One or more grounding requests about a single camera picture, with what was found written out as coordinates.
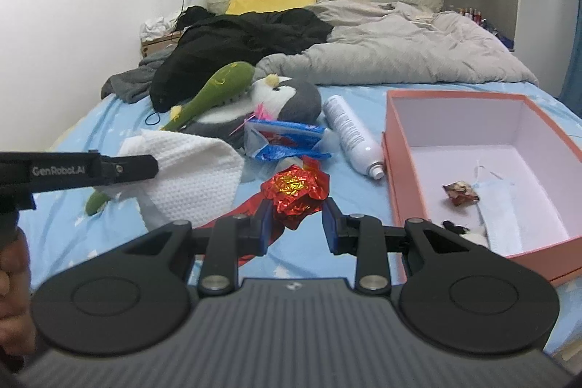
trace gray comforter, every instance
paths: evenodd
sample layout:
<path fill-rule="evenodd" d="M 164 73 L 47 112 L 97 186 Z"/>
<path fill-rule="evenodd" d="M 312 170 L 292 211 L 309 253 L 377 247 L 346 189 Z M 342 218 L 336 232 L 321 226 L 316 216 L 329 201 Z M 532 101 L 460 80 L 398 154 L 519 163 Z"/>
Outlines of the gray comforter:
<path fill-rule="evenodd" d="M 321 85 L 537 84 L 531 71 L 496 37 L 455 12 L 432 14 L 404 3 L 350 0 L 326 1 L 309 9 L 334 26 L 328 43 L 315 44 L 299 55 L 263 58 L 255 78 L 277 73 Z"/>

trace white mask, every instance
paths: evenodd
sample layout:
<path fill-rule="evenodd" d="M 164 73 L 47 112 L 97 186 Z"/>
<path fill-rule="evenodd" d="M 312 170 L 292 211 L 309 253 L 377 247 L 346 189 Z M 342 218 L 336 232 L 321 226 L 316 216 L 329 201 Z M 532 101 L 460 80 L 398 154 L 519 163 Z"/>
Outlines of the white mask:
<path fill-rule="evenodd" d="M 479 196 L 477 207 L 487 228 L 490 248 L 502 256 L 522 253 L 521 230 L 513 207 L 513 184 L 496 173 L 491 174 L 494 178 L 487 181 L 479 181 L 477 176 L 473 185 Z"/>

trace gray blanket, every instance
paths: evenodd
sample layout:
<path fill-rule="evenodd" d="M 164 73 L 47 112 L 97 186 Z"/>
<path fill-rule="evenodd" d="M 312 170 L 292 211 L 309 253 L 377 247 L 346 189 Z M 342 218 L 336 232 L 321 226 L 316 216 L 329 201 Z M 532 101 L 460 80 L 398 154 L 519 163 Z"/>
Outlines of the gray blanket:
<path fill-rule="evenodd" d="M 111 76 L 101 88 L 101 99 L 110 94 L 117 94 L 123 102 L 130 104 L 142 100 L 150 93 L 154 73 L 175 48 L 175 44 L 168 45 L 146 56 L 139 62 L 137 68 Z"/>
<path fill-rule="evenodd" d="M 433 14 L 403 3 L 350 0 L 308 8 L 334 26 L 328 43 L 315 44 L 299 55 L 263 58 L 255 78 L 276 73 L 322 85 L 537 84 L 531 71 L 496 37 L 455 12 Z"/>

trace cardboard box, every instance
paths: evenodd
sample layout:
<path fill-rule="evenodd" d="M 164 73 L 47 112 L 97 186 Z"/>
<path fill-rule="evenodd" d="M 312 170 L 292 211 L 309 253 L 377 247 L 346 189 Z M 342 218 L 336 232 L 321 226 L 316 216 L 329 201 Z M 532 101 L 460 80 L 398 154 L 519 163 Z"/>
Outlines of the cardboard box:
<path fill-rule="evenodd" d="M 148 55 L 151 55 L 154 52 L 158 52 L 162 48 L 167 47 L 171 43 L 178 43 L 178 40 L 182 36 L 182 31 L 170 33 L 168 35 L 164 35 L 163 37 L 156 38 L 155 40 L 151 41 L 142 41 L 141 43 L 141 56 L 144 58 Z"/>
<path fill-rule="evenodd" d="M 528 97 L 390 91 L 382 142 L 397 224 L 475 228 L 477 207 L 455 208 L 442 186 L 493 172 L 515 190 L 523 252 L 507 257 L 555 285 L 582 275 L 582 151 Z"/>

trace black jacket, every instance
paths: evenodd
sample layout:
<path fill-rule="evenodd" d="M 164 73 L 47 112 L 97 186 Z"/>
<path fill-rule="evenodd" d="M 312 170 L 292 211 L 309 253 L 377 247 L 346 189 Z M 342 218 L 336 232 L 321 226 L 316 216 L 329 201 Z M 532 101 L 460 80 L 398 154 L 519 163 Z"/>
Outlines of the black jacket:
<path fill-rule="evenodd" d="M 180 38 L 158 68 L 150 88 L 157 112 L 194 97 L 217 70 L 233 61 L 255 65 L 267 55 L 295 55 L 325 43 L 332 26 L 305 9 L 217 15 L 201 20 Z"/>

